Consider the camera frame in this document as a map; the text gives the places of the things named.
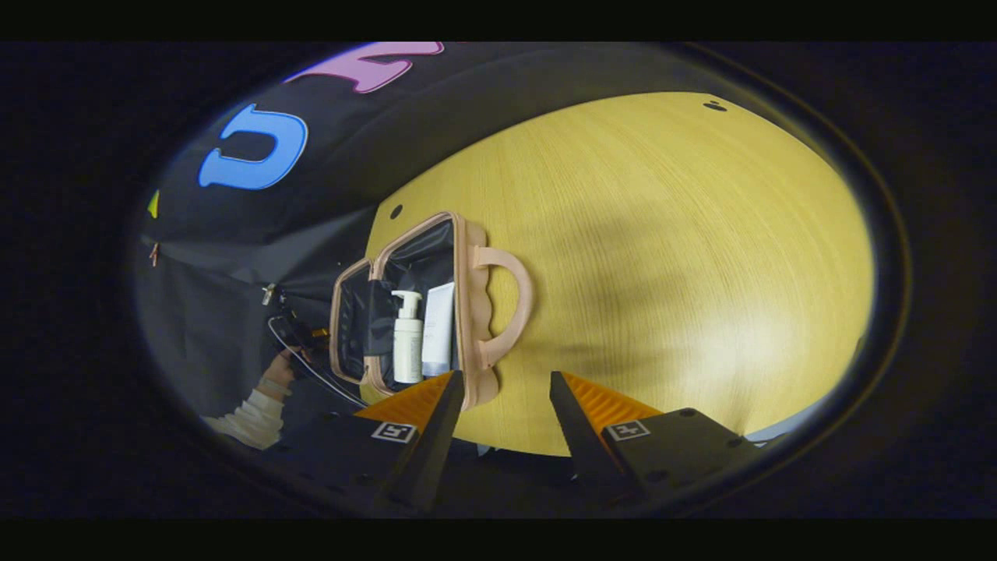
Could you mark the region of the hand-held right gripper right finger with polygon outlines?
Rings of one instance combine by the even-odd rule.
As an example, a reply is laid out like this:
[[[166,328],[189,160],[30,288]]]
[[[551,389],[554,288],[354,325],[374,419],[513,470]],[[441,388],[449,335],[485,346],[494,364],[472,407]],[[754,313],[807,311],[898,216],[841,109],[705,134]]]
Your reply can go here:
[[[726,491],[763,453],[698,409],[659,411],[569,372],[551,372],[549,400],[598,507],[691,506]]]

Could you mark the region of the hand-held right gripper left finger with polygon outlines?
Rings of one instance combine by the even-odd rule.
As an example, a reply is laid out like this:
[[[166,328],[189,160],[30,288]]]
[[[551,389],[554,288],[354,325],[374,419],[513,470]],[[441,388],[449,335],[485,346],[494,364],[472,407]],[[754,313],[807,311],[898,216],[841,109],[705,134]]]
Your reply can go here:
[[[433,509],[464,399],[446,372],[352,415],[325,416],[272,448],[272,464],[346,513]]]

